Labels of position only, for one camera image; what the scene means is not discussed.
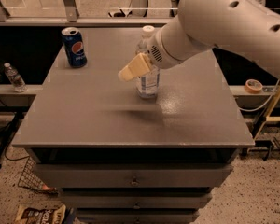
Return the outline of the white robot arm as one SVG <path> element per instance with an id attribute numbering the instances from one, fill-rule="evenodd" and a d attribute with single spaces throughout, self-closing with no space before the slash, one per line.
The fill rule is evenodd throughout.
<path id="1" fill-rule="evenodd" d="M 179 0 L 177 15 L 147 42 L 118 77 L 130 81 L 169 69 L 198 53 L 223 49 L 280 79 L 280 15 L 255 0 Z"/>

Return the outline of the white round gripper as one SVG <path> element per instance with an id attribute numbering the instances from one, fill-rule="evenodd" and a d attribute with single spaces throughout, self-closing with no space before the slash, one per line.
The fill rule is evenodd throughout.
<path id="1" fill-rule="evenodd" d="M 169 69 L 210 48 L 187 35 L 175 16 L 148 40 L 148 55 L 138 53 L 119 71 L 118 77 L 121 81 L 141 77 L 152 70 L 151 63 L 160 69 Z"/>

